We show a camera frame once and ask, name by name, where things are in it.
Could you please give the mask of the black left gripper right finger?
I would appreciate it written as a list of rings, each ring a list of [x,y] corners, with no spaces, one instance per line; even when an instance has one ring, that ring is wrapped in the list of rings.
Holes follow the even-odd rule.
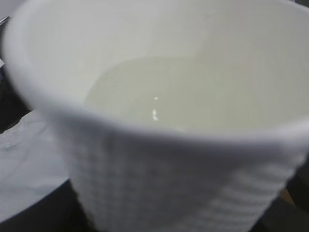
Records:
[[[252,232],[307,232],[309,230],[309,158],[297,167],[269,165],[268,174],[283,178],[281,188]]]

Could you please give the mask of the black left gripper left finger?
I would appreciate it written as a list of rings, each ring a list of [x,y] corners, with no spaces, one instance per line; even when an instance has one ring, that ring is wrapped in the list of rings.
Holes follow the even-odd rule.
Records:
[[[67,180],[46,197],[0,223],[2,232],[94,232]]]

